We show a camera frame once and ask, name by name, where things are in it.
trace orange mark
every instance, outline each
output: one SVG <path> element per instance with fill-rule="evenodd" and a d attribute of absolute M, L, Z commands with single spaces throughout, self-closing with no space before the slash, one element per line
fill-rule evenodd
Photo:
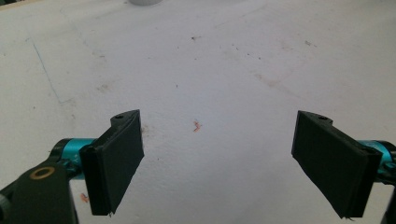
<path fill-rule="evenodd" d="M 198 132 L 200 129 L 201 129 L 201 124 L 198 122 L 198 121 L 195 121 L 194 122 L 194 125 L 195 125 L 195 129 L 194 129 L 194 132 L 196 133 L 196 132 Z"/>
<path fill-rule="evenodd" d="M 87 203 L 87 202 L 90 201 L 90 199 L 89 199 L 84 193 L 81 193 L 81 194 L 79 195 L 79 198 L 80 198 L 84 203 Z"/>

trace white tabletop surface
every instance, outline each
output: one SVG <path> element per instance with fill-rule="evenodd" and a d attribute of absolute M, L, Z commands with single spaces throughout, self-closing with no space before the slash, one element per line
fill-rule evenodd
<path fill-rule="evenodd" d="M 71 181 L 81 224 L 350 223 L 290 155 L 296 115 L 396 143 L 395 22 L 394 0 L 0 7 L 0 188 L 140 109 L 146 157 L 115 216 Z M 375 184 L 355 223 L 379 223 L 391 192 Z"/>

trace gray round object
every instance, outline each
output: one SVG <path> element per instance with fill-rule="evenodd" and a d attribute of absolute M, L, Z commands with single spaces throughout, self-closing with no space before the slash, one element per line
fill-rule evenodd
<path fill-rule="evenodd" d="M 129 0 L 132 4 L 138 6 L 151 6 L 161 2 L 162 0 Z"/>

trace gray object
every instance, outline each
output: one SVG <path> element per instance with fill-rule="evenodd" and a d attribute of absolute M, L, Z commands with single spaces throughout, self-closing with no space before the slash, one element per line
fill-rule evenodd
<path fill-rule="evenodd" d="M 132 4 L 138 6 L 151 6 L 160 3 L 162 0 L 129 0 Z"/>

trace red stain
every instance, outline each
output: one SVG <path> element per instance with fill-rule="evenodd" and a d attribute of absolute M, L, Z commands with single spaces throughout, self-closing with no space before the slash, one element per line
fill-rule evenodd
<path fill-rule="evenodd" d="M 194 132 L 196 133 L 196 132 L 198 132 L 200 129 L 201 129 L 201 124 L 198 122 L 198 121 L 195 121 L 194 122 L 194 125 L 195 125 L 195 129 L 194 129 Z"/>
<path fill-rule="evenodd" d="M 79 198 L 84 202 L 84 203 L 88 203 L 90 201 L 90 199 L 87 197 L 87 195 L 85 195 L 84 193 L 81 193 L 79 195 Z"/>

